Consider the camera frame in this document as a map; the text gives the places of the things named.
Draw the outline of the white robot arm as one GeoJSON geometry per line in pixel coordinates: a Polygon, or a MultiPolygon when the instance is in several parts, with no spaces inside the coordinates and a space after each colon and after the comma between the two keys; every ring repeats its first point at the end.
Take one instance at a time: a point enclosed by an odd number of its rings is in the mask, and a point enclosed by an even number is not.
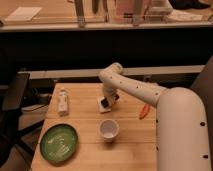
{"type": "Polygon", "coordinates": [[[125,77],[117,62],[101,70],[99,79],[104,108],[115,104],[117,90],[156,108],[157,171],[213,171],[206,109],[194,91],[125,77]]]}

